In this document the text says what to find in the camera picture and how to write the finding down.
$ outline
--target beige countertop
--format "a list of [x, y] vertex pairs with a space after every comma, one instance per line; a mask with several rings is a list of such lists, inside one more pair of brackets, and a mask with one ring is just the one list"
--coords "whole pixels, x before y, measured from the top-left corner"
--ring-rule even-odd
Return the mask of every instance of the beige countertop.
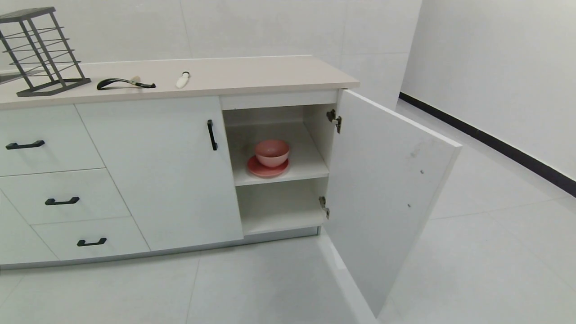
[[[0, 85], [0, 110], [106, 101], [313, 91], [360, 85], [358, 80], [310, 55], [91, 63], [82, 64], [81, 68], [92, 82], [53, 96], [16, 96], [16, 92], [28, 88], [23, 79]], [[177, 89], [176, 80], [183, 71], [190, 72], [190, 79], [183, 89]], [[67, 69], [64, 77], [77, 77], [70, 74], [72, 72], [73, 69]], [[96, 84], [103, 79], [129, 80], [133, 76], [140, 76], [142, 83], [155, 83], [157, 87], [142, 89], [118, 82], [111, 86], [125, 88], [96, 90]], [[35, 85], [48, 80], [41, 78], [44, 79], [32, 77], [31, 80]]]

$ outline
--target wall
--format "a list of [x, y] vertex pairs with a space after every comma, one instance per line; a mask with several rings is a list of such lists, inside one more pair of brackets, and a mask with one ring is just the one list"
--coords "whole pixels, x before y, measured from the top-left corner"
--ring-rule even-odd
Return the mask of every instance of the wall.
[[576, 2], [427, 0], [402, 91], [576, 180]]
[[421, 1], [3, 0], [0, 12], [56, 7], [83, 62], [313, 54], [393, 108]]

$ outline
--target red plate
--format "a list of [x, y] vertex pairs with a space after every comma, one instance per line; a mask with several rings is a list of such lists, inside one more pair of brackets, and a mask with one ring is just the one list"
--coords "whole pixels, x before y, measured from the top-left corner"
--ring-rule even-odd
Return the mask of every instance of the red plate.
[[287, 168], [288, 168], [288, 160], [286, 160], [286, 162], [282, 163], [281, 165], [275, 168], [268, 168], [263, 166], [258, 161], [255, 155], [252, 156], [250, 160], [248, 160], [248, 170], [252, 174], [257, 175], [261, 178], [273, 178], [275, 176], [279, 176], [282, 173], [284, 173], [284, 171], [286, 171]]

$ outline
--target cabinet hinge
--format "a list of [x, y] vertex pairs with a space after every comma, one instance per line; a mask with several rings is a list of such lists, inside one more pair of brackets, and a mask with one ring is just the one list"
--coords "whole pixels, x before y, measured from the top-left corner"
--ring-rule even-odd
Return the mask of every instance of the cabinet hinge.
[[326, 212], [326, 219], [330, 219], [330, 208], [326, 208], [326, 197], [320, 196], [318, 200], [320, 201], [320, 207]]
[[328, 117], [328, 120], [330, 120], [331, 123], [336, 125], [336, 131], [340, 134], [340, 129], [342, 128], [342, 117], [336, 117], [336, 111], [334, 109], [328, 111], [326, 117]]

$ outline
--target drawer handle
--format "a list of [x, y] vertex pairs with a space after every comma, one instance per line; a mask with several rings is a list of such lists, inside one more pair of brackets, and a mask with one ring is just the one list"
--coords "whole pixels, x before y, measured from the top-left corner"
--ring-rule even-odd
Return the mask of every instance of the drawer handle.
[[68, 201], [56, 201], [56, 199], [50, 198], [44, 202], [46, 206], [54, 206], [54, 205], [74, 205], [78, 201], [80, 201], [80, 197], [72, 197], [72, 199]]
[[218, 143], [214, 140], [214, 132], [212, 131], [212, 119], [208, 119], [208, 131], [210, 132], [210, 141], [212, 141], [212, 150], [218, 149]]
[[106, 238], [101, 238], [98, 242], [96, 243], [86, 243], [85, 240], [79, 240], [78, 243], [76, 245], [78, 246], [92, 246], [92, 245], [102, 245], [106, 243]]
[[39, 148], [44, 144], [46, 144], [46, 142], [44, 142], [42, 140], [36, 141], [32, 144], [24, 144], [24, 145], [18, 145], [18, 143], [10, 143], [10, 144], [6, 145], [6, 149], [7, 150], [18, 150], [18, 149]]

